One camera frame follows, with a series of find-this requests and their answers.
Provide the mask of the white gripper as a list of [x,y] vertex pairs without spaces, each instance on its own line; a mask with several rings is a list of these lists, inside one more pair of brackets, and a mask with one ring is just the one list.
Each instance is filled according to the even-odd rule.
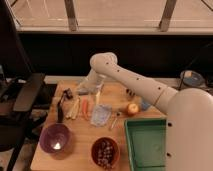
[[77,86],[77,92],[92,93],[95,94],[95,104],[98,105],[100,102],[101,88],[104,84],[105,76],[96,73],[93,69],[90,70],[89,74],[79,83]]

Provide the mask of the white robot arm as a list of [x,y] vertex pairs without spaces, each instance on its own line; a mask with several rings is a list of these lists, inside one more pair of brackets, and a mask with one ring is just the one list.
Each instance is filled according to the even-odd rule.
[[213,171],[212,95],[199,88],[178,91],[122,68],[112,52],[94,54],[90,67],[85,88],[98,88],[108,76],[167,115],[165,171]]

